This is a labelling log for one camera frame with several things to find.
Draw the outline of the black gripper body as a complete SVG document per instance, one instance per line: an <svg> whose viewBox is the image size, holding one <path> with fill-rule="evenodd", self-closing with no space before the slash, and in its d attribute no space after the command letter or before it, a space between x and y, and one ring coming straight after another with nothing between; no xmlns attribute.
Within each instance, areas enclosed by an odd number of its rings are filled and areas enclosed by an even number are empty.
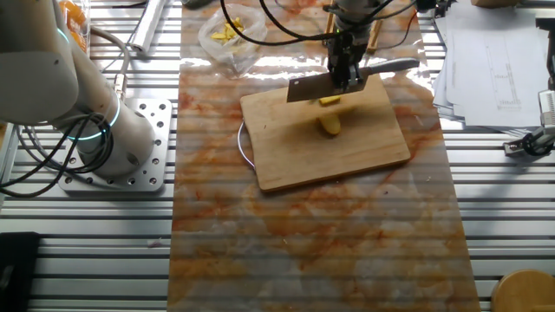
<svg viewBox="0 0 555 312"><path fill-rule="evenodd" d="M365 54L369 43L369 27L359 27L347 31L333 27L333 38L327 42L328 67L350 67L358 64Z"/></svg>

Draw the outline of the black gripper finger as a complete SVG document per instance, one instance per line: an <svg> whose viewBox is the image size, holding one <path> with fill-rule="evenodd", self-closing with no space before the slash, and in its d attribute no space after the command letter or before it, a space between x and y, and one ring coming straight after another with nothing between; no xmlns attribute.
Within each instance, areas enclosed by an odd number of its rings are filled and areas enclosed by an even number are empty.
<svg viewBox="0 0 555 312"><path fill-rule="evenodd" d="M348 85L348 64L337 61L330 64L330 76L336 87Z"/></svg>
<svg viewBox="0 0 555 312"><path fill-rule="evenodd" d="M357 92L363 87L363 78L356 65L349 65L343 73L343 92Z"/></svg>

